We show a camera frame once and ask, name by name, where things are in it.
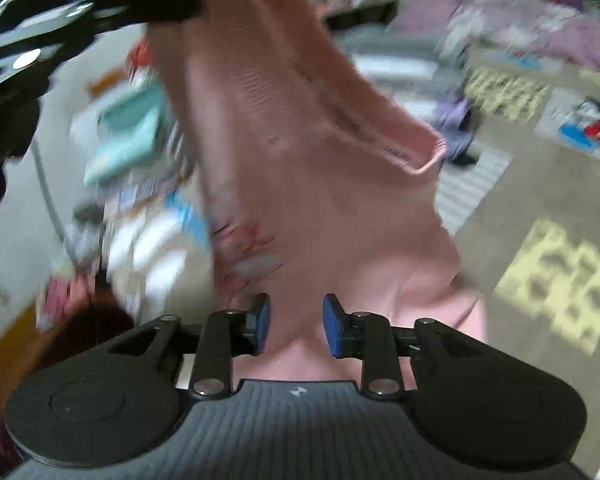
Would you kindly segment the pink sweatshirt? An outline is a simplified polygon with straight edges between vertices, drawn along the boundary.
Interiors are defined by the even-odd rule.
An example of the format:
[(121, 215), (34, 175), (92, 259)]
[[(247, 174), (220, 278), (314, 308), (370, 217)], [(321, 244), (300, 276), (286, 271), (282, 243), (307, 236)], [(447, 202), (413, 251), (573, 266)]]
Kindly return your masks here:
[(235, 378), (359, 378), (360, 362), (329, 354), (328, 294), (483, 339), (482, 301), (434, 211), (440, 134), (358, 74), (310, 0), (201, 1), (147, 36), (200, 163), (216, 304), (271, 299), (264, 352), (237, 358)]

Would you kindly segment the stack of folded clothes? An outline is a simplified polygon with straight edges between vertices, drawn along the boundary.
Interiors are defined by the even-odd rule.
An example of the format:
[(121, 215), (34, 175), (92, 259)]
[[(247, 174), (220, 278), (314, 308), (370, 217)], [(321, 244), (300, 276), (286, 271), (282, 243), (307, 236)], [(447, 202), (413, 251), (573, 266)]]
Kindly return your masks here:
[(67, 259), (41, 288), (35, 325), (47, 332), (110, 288), (136, 324), (173, 314), (202, 321), (213, 309), (212, 255), (200, 171), (158, 74), (147, 40), (102, 77), (69, 136), (86, 157), (91, 197), (62, 223), (40, 148), (36, 177)]

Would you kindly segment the cartoon print bed blanket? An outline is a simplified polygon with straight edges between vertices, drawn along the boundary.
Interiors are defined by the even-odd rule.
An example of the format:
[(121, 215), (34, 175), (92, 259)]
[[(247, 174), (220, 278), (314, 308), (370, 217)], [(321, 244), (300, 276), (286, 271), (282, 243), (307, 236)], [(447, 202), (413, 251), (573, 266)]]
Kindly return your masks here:
[(600, 162), (533, 120), (475, 118), (476, 161), (442, 170), (437, 210), (483, 294), (488, 343), (582, 396), (573, 459), (600, 479)]

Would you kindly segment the purple crumpled garment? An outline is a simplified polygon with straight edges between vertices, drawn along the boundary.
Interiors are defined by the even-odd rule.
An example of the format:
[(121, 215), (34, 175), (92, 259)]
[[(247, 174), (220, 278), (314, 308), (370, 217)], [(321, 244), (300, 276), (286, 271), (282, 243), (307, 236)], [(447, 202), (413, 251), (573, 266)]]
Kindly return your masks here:
[(600, 72), (600, 18), (546, 0), (401, 0), (391, 26), (443, 47), (483, 42)]

